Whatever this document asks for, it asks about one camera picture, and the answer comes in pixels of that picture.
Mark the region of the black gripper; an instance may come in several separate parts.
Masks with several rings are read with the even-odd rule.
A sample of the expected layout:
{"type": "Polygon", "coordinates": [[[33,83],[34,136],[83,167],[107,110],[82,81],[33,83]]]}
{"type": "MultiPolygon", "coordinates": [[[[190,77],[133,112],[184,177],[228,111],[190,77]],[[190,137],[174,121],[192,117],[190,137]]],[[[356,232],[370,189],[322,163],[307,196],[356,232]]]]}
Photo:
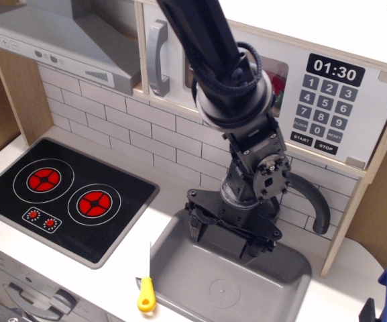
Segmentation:
{"type": "Polygon", "coordinates": [[[190,189],[185,209],[190,217],[190,235],[199,242],[207,227],[217,225],[245,240],[239,256],[243,265],[261,253],[272,252],[282,232],[275,226],[280,206],[276,197],[250,208],[237,208],[223,200],[220,192],[190,189]]]}

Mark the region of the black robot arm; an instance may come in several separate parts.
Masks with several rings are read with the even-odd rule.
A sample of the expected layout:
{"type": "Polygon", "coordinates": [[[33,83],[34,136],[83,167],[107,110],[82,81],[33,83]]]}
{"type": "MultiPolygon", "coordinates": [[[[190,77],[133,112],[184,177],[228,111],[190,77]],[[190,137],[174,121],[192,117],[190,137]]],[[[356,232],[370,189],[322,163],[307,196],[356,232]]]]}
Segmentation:
{"type": "Polygon", "coordinates": [[[239,258],[249,263],[280,239],[276,197],[290,185],[272,83],[256,50],[234,40],[218,1],[159,6],[190,62],[197,110],[229,142],[231,154],[219,191],[189,191],[190,234],[200,240],[209,225],[219,225],[243,238],[239,258]]]}

